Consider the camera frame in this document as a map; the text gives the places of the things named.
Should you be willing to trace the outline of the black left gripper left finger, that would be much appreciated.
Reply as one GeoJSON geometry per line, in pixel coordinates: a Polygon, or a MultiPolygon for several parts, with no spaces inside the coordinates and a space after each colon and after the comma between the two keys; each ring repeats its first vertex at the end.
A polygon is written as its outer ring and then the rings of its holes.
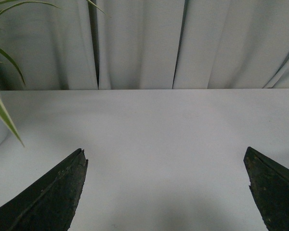
{"type": "Polygon", "coordinates": [[[88,160],[77,149],[0,207],[0,231],[66,231],[83,190],[88,160]]]}

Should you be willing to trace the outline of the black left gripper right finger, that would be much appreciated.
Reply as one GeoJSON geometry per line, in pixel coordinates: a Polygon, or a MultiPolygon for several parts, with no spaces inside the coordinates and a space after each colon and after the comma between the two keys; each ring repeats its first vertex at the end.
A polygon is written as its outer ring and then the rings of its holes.
{"type": "Polygon", "coordinates": [[[244,165],[254,202],[269,231],[289,231],[289,169],[248,147],[244,165]]]}

